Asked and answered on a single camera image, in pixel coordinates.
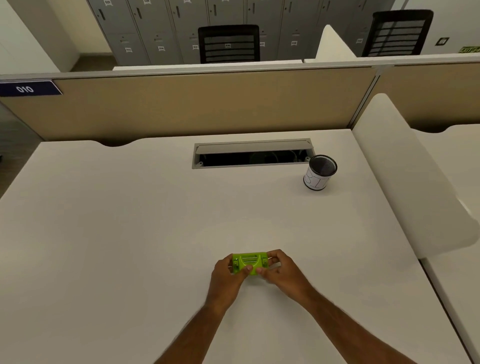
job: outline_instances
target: desk surface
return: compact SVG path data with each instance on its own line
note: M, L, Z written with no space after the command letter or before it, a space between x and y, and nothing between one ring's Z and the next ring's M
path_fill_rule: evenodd
M480 124L416 134L473 217L480 220ZM429 258L426 267L468 351L480 363L480 242Z
M311 138L338 163L192 169L193 145ZM0 200L0 362L152 363L204 301L214 263L281 248L313 285L418 363L469 363L350 130L42 143ZM259 277L205 363L343 363Z

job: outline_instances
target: green object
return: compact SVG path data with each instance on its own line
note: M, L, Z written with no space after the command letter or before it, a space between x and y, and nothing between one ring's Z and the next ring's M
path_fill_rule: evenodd
M253 266L250 272L251 276L257 274L255 271L259 267L268 268L267 253L243 253L234 254L232 257L233 273L240 272L245 266Z

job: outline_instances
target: chair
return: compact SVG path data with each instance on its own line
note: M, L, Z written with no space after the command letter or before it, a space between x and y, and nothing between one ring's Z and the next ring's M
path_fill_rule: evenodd
M260 60L258 25L217 25L198 28L200 63Z
M419 55L432 19L431 10L374 12L362 57Z

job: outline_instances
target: white wall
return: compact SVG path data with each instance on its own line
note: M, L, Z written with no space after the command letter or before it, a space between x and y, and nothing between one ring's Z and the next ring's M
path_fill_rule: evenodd
M480 0L409 0L405 9L433 11L421 54L458 53L462 47L480 46ZM435 46L442 37L450 39Z
M80 53L111 53L87 0L47 0Z
M52 72L59 72L57 66L7 0L0 0L0 74Z

